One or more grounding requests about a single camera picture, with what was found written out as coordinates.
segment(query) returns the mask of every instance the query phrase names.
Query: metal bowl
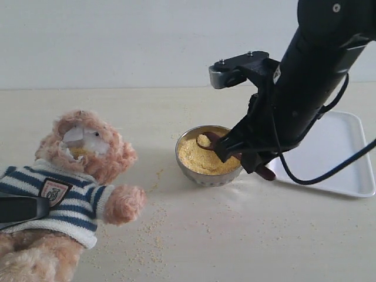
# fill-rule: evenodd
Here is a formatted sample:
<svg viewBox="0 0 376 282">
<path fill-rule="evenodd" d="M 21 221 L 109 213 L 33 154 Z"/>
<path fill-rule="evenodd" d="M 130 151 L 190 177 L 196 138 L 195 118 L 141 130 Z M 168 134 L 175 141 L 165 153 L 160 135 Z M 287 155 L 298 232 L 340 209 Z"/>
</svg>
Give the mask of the metal bowl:
<svg viewBox="0 0 376 282">
<path fill-rule="evenodd" d="M 204 187 L 219 187 L 219 186 L 226 185 L 232 182 L 236 177 L 239 176 L 239 174 L 243 170 L 243 167 L 240 164 L 238 168 L 236 168 L 235 170 L 229 173 L 219 174 L 219 175 L 206 175 L 206 174 L 201 174 L 201 173 L 197 173 L 197 172 L 190 170 L 179 159 L 179 149 L 182 145 L 182 142 L 189 140 L 189 139 L 196 139 L 199 134 L 202 134 L 203 132 L 206 132 L 206 131 L 214 132 L 218 134 L 219 136 L 224 136 L 230 131 L 230 129 L 226 127 L 222 127 L 222 126 L 217 126 L 217 125 L 203 125 L 203 126 L 192 128 L 184 132 L 179 137 L 175 146 L 175 155 L 176 155 L 177 164 L 179 165 L 183 174 L 188 179 L 197 183 L 198 185 L 201 185 Z"/>
</svg>

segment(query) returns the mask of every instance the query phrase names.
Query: spoon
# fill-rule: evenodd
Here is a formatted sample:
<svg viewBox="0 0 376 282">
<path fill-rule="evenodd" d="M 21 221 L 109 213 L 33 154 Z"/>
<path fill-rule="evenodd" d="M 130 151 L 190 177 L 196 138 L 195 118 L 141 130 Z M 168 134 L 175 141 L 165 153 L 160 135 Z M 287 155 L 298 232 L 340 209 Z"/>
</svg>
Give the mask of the spoon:
<svg viewBox="0 0 376 282">
<path fill-rule="evenodd" d="M 216 142 L 220 139 L 220 136 L 215 134 L 214 132 L 209 131 L 203 132 L 201 133 L 201 135 L 205 135 L 209 139 L 210 144 L 208 146 L 203 146 L 199 143 L 198 138 L 196 138 L 196 143 L 198 147 L 204 150 L 214 151 L 214 147 L 216 145 Z M 241 153 L 235 154 L 233 155 L 233 157 L 235 157 L 237 160 L 241 160 Z M 265 180 L 273 181 L 276 179 L 276 174 L 266 166 L 263 166 L 262 164 L 260 164 L 256 168 L 255 172 Z"/>
</svg>

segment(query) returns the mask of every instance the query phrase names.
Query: teddy bear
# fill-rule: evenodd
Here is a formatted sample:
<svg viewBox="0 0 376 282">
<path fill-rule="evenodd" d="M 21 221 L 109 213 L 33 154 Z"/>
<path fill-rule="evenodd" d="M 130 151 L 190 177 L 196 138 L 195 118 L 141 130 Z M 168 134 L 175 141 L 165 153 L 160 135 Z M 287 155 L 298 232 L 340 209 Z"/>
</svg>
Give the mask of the teddy bear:
<svg viewBox="0 0 376 282">
<path fill-rule="evenodd" d="M 145 207 L 141 187 L 111 184 L 135 161 L 132 145 L 95 112 L 54 121 L 32 165 L 0 170 L 0 192 L 49 200 L 49 215 L 0 230 L 0 282 L 72 281 L 80 255 L 96 245 L 98 220 L 119 226 Z"/>
</svg>

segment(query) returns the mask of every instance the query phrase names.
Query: striped sweater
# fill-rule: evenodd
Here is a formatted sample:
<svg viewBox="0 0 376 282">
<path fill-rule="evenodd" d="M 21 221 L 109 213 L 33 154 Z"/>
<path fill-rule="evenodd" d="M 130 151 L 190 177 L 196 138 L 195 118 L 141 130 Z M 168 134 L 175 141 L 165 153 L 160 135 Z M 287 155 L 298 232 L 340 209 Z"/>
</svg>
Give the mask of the striped sweater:
<svg viewBox="0 0 376 282">
<path fill-rule="evenodd" d="M 113 185 L 98 185 L 90 175 L 68 173 L 42 159 L 32 166 L 6 167 L 0 170 L 0 192 L 47 197 L 51 209 L 47 217 L 1 231 L 54 230 L 91 249 L 97 242 L 97 219 L 103 219 L 105 204 L 114 189 Z"/>
</svg>

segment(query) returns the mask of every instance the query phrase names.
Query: yellow powder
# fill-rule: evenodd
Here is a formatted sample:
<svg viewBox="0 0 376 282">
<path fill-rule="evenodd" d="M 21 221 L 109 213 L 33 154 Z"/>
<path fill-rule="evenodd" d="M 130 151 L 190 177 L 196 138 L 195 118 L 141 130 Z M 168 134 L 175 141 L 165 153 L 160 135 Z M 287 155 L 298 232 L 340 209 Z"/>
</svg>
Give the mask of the yellow powder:
<svg viewBox="0 0 376 282">
<path fill-rule="evenodd" d="M 84 156 L 88 154 L 88 151 L 86 151 L 83 148 L 70 148 L 69 150 L 75 159 L 77 159 L 79 156 Z"/>
<path fill-rule="evenodd" d="M 196 139 L 182 143 L 179 150 L 179 159 L 190 170 L 206 175 L 229 173 L 240 166 L 240 161 L 235 157 L 231 157 L 226 163 L 222 163 L 215 152 L 200 148 Z"/>
<path fill-rule="evenodd" d="M 211 142 L 209 138 L 206 135 L 200 134 L 199 137 L 197 137 L 197 142 L 199 145 L 203 147 L 209 147 Z"/>
</svg>

